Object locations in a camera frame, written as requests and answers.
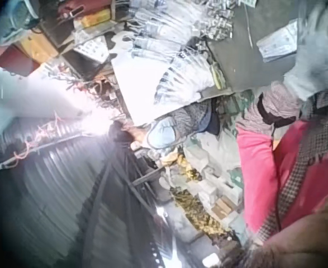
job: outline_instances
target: hand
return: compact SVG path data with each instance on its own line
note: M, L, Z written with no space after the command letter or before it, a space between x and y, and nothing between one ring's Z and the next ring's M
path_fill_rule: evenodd
M311 12L299 43L296 64L284 77L286 87L301 100L328 89L328 6Z

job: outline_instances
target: bright light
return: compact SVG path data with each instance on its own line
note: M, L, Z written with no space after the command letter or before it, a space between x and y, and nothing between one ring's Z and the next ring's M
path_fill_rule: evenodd
M112 121L105 109L97 108L82 120L82 130L88 134L103 135L108 132Z
M216 253L212 253L202 260L205 267L213 267L220 263L220 259Z
M156 208L156 213L157 215L159 215L160 217L164 218L165 215L165 209L163 207L157 207Z
M165 268L182 268L182 263L179 260L179 258L172 258L171 260L166 259L163 257L163 262L165 265Z

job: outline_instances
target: table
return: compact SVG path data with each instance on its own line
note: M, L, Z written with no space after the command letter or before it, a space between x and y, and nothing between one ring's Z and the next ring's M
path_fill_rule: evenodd
M298 17L294 0L260 0L256 8L247 7L253 48L250 47L243 4L236 7L232 39L211 41L209 47L225 78L235 92L269 85L282 80L295 62L295 55L264 63L256 42Z

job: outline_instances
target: plaid jacket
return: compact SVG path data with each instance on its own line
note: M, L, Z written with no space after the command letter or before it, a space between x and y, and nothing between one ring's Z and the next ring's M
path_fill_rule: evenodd
M277 207L280 220L284 219L299 194L309 160L317 154L328 153L328 92L302 103L282 83L273 82L271 90L262 93L236 123L238 129L271 136L276 128L299 118L313 123L305 132L293 170L279 192ZM272 208L258 230L259 238L265 241L276 230L275 208Z

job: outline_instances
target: red object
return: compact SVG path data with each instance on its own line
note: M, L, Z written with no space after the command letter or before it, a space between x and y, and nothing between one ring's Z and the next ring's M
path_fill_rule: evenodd
M40 66L15 45L10 45L0 55L0 67L12 74L28 76Z
M62 18L84 16L109 6L112 0L68 0L58 7Z

